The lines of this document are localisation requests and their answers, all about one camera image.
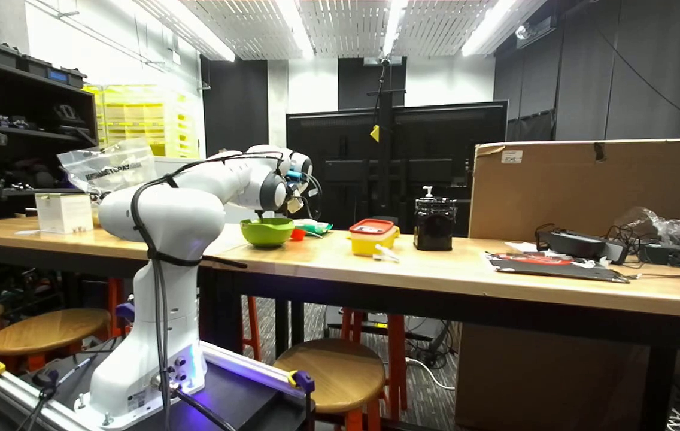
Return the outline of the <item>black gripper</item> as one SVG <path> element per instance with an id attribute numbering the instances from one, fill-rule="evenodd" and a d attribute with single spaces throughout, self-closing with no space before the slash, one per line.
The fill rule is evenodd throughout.
<path id="1" fill-rule="evenodd" d="M 286 194 L 286 202 L 284 202 L 284 211 L 286 214 L 299 214 L 319 194 L 320 194 L 320 185 L 319 181 L 292 186 L 289 194 Z"/>

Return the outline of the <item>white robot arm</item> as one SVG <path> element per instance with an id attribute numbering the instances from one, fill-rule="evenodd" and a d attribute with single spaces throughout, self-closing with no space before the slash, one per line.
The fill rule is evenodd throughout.
<path id="1" fill-rule="evenodd" d="M 80 412 L 97 429 L 128 429 L 170 406 L 170 391 L 198 392 L 207 343 L 198 335 L 196 276 L 228 224 L 225 206 L 296 214 L 311 186 L 309 156 L 256 144 L 190 160 L 138 186 L 109 191 L 99 228 L 145 245 L 134 272 L 128 335 L 91 373 Z"/>

